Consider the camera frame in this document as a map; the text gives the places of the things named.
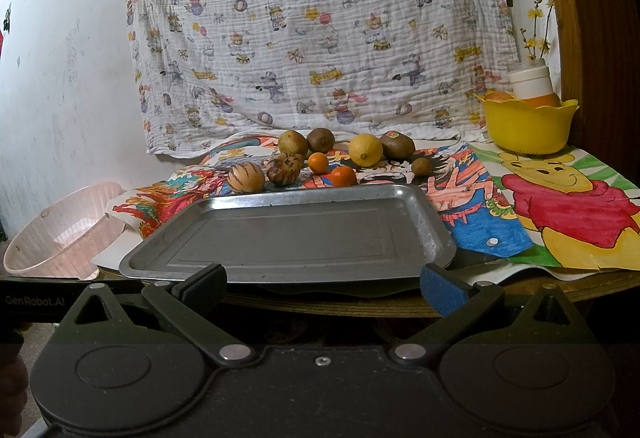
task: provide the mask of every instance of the kiwi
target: kiwi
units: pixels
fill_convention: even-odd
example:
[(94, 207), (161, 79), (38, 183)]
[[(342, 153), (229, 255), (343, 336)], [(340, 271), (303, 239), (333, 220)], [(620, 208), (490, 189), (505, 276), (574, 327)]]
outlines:
[(306, 152), (309, 150), (309, 145), (301, 133), (290, 129), (278, 138), (278, 149), (282, 153), (290, 153), (291, 155), (298, 153), (305, 157)]
[(389, 131), (382, 135), (380, 142), (383, 154), (392, 160), (407, 160), (415, 153), (414, 141), (397, 131)]
[(334, 148), (335, 137), (330, 129), (316, 128), (306, 136), (311, 151), (314, 153), (326, 153)]
[(431, 174), (431, 162), (424, 157), (416, 158), (411, 164), (411, 171), (415, 176), (429, 176)]

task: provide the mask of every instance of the blue gripper pad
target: blue gripper pad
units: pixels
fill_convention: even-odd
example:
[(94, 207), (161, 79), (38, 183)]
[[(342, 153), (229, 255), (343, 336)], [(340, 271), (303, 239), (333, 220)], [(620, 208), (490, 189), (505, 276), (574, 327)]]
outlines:
[(448, 272), (437, 265), (425, 265), (420, 272), (422, 297), (443, 317), (463, 306), (473, 291), (473, 287), (450, 277)]

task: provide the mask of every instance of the silver screw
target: silver screw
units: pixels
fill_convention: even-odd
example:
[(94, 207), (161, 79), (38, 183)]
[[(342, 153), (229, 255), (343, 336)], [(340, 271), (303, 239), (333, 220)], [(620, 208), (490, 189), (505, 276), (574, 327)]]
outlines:
[(413, 344), (411, 342), (396, 346), (394, 352), (403, 360), (415, 360), (416, 358), (422, 358), (427, 354), (427, 350), (420, 346), (420, 344)]
[(251, 348), (245, 344), (227, 344), (220, 348), (220, 357), (225, 360), (243, 360), (251, 355)]
[(329, 357), (316, 357), (316, 366), (328, 366), (331, 364)]

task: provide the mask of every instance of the silver baking tray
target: silver baking tray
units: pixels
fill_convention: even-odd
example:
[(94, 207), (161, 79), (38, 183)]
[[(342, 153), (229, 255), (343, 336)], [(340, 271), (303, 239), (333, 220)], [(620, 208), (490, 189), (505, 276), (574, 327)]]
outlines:
[(120, 272), (178, 281), (221, 263), (230, 283), (366, 281), (418, 277), (455, 252), (418, 187), (360, 185), (200, 200), (125, 256)]

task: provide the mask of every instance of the pink plastic basket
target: pink plastic basket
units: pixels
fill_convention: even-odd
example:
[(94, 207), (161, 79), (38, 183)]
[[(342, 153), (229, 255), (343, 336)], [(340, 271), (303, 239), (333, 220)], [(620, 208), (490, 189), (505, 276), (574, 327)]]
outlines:
[(4, 255), (10, 274), (26, 277), (93, 279), (91, 259), (122, 233), (124, 222), (104, 213), (122, 194), (115, 182), (84, 187), (43, 209), (12, 240)]

